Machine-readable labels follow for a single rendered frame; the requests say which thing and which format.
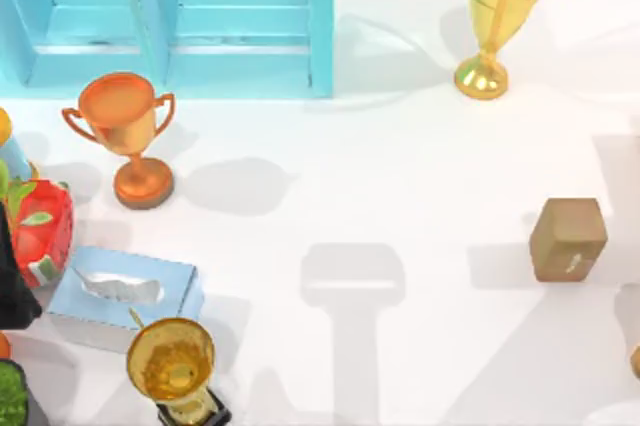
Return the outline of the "tall gold trophy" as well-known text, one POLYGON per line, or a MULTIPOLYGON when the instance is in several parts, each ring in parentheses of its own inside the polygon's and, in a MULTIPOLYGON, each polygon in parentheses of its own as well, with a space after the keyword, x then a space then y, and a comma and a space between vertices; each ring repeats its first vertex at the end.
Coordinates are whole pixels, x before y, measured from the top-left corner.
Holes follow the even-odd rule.
POLYGON ((456 87, 470 98, 492 100, 508 89, 508 73, 498 60, 500 49, 525 23, 537 0, 470 0, 479 52, 455 71, 456 87))

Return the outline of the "light blue tissue box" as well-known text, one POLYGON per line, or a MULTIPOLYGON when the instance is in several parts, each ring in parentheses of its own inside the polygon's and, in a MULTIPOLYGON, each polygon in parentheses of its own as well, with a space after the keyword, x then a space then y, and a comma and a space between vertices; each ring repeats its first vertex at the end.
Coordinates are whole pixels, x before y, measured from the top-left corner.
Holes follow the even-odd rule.
POLYGON ((167 317, 197 320, 204 303, 194 265, 83 246, 71 255, 46 309, 65 340, 124 353, 144 324, 167 317))

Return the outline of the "blue bottle with orange cap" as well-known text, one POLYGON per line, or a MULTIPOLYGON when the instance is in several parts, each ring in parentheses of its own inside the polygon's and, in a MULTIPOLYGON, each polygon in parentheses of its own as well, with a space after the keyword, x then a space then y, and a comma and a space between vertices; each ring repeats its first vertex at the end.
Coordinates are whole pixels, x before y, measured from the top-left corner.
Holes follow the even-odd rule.
POLYGON ((27 159, 13 135, 13 126, 7 112, 0 107, 0 159, 6 163, 11 179, 22 181, 39 178, 35 165, 27 159))

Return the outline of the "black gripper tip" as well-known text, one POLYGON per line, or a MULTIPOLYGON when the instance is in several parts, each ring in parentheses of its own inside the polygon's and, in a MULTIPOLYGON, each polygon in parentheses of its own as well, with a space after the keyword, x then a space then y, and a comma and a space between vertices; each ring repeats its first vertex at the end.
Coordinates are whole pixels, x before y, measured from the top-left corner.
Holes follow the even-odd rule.
POLYGON ((0 330, 26 330, 42 313, 18 269, 5 208, 0 202, 0 330))

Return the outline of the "gold trophy on black base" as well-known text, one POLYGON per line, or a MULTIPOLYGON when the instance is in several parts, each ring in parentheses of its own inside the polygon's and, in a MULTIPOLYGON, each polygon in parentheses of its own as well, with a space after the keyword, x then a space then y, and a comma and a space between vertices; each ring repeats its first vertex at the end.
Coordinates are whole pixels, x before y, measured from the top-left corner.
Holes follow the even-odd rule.
POLYGON ((162 426, 229 426, 232 413, 213 393, 215 345, 209 332, 191 319, 164 318, 144 324, 127 351, 133 386, 157 407, 162 426))

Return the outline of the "orange two-handled trophy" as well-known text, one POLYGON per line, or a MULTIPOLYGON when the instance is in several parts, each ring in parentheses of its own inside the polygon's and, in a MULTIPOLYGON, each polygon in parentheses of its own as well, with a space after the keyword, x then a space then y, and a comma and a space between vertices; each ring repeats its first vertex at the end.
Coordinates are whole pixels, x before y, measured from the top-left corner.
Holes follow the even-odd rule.
POLYGON ((88 84, 78 106, 63 109, 62 116, 80 136, 128 158, 114 176, 114 193, 123 206, 148 210, 161 205, 174 189, 171 168, 143 153, 169 126, 175 109, 174 94, 158 96, 146 78, 114 72, 88 84))

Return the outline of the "brown cardboard box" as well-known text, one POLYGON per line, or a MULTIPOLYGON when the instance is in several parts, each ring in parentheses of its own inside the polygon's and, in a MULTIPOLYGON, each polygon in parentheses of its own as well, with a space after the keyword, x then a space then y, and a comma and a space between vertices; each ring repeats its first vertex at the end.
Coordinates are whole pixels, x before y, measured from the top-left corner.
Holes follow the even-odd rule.
POLYGON ((534 275, 540 282, 581 282, 608 241, 595 198, 549 198, 529 238, 534 275))

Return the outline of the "light blue rack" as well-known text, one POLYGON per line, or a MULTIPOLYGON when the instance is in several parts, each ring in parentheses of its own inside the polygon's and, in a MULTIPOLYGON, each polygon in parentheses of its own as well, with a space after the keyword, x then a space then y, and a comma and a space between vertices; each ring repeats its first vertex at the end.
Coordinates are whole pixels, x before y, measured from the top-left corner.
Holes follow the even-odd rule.
POLYGON ((333 92, 334 0, 0 0, 0 97, 133 72, 181 98, 333 92))

